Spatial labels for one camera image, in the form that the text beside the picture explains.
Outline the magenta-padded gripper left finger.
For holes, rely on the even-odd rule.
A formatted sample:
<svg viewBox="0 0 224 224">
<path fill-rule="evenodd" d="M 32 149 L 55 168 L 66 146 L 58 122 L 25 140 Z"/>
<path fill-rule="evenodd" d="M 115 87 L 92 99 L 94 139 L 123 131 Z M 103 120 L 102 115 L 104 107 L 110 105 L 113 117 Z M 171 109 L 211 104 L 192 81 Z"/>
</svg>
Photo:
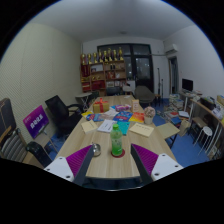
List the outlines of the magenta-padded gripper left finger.
<svg viewBox="0 0 224 224">
<path fill-rule="evenodd" d="M 93 155 L 93 146 L 89 145 L 68 157 L 58 157 L 45 171 L 81 186 Z"/>
</svg>

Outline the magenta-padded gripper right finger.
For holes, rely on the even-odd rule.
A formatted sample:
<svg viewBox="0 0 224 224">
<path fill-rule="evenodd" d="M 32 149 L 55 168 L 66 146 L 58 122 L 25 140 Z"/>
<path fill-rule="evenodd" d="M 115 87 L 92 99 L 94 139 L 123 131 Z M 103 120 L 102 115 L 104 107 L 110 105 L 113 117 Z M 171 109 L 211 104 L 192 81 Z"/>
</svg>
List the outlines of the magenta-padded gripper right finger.
<svg viewBox="0 0 224 224">
<path fill-rule="evenodd" d="M 166 153 L 156 153 L 136 144 L 131 145 L 131 155 L 144 185 L 152 183 L 182 169 L 182 166 Z"/>
</svg>

